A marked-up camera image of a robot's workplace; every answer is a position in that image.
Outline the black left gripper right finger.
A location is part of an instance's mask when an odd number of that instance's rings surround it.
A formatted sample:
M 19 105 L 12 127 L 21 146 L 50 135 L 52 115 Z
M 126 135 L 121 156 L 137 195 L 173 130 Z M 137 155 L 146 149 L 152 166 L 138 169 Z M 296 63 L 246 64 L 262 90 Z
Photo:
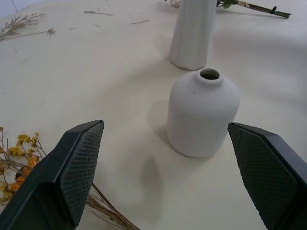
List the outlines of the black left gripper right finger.
M 240 175 L 268 230 L 307 230 L 307 163 L 277 134 L 229 123 Z

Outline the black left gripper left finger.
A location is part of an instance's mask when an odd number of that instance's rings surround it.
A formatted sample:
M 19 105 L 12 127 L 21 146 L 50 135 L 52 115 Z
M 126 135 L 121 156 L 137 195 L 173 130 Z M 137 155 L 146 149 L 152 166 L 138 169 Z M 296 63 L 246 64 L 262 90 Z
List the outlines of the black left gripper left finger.
M 0 214 L 0 230 L 75 230 L 97 166 L 103 120 L 66 131 Z

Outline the short round white vase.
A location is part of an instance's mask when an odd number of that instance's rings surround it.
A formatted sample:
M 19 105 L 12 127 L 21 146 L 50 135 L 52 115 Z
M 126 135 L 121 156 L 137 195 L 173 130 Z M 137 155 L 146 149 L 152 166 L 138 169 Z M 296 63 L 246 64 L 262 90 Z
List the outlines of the short round white vase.
M 219 71 L 203 68 L 185 74 L 169 96 L 166 133 L 170 144 L 187 157 L 213 156 L 239 104 L 239 90 Z

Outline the tall ribbed white vase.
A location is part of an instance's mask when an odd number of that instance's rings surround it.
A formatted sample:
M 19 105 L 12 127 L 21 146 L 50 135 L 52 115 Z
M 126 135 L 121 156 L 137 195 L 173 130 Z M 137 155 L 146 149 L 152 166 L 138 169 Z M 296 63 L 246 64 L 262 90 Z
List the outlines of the tall ribbed white vase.
M 180 0 L 169 52 L 177 67 L 196 70 L 206 65 L 213 42 L 217 0 Z

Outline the yellow orange dried flower bunch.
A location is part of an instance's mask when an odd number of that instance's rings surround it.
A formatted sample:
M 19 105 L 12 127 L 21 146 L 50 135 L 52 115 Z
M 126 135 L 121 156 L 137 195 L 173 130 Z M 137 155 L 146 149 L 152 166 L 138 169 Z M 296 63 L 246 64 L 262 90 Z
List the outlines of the yellow orange dried flower bunch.
M 33 136 L 19 134 L 14 146 L 4 137 L 4 128 L 0 126 L 0 213 L 33 168 L 47 157 L 37 131 Z M 89 193 L 86 205 L 97 218 L 123 230 L 141 230 L 121 214 L 95 184 L 92 189 L 96 194 Z

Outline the pale beige dried flower sprig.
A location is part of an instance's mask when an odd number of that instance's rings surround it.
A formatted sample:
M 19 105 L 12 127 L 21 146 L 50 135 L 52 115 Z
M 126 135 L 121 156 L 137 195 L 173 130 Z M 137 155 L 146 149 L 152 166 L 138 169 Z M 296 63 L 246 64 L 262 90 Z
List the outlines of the pale beige dried flower sprig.
M 3 28 L 0 28 L 0 42 L 19 37 L 49 34 L 49 38 L 56 33 L 54 28 L 49 28 L 47 31 L 22 33 L 29 26 L 36 26 L 39 24 L 40 18 L 44 17 L 44 13 L 33 13 L 31 15 L 19 15 L 12 18 L 9 23 L 5 23 Z

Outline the green stemmed flower bunch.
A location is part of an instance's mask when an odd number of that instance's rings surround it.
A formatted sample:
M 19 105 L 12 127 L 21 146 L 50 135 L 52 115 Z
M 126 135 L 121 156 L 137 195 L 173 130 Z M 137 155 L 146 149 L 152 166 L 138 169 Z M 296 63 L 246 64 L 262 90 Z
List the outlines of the green stemmed flower bunch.
M 269 9 L 269 8 L 265 8 L 265 7 L 261 7 L 261 6 L 258 6 L 258 5 L 248 3 L 248 2 L 243 1 L 243 0 L 217 0 L 216 1 L 216 7 L 222 7 L 223 9 L 228 9 L 229 7 L 231 7 L 233 5 L 241 6 L 241 7 L 251 9 L 251 10 L 254 10 L 254 11 L 258 11 L 258 12 L 262 12 L 262 13 L 267 13 L 267 14 L 270 14 L 270 15 L 283 17 L 283 18 L 286 18 L 286 19 L 288 19 L 291 16 L 291 13 L 277 11 L 276 6 Z

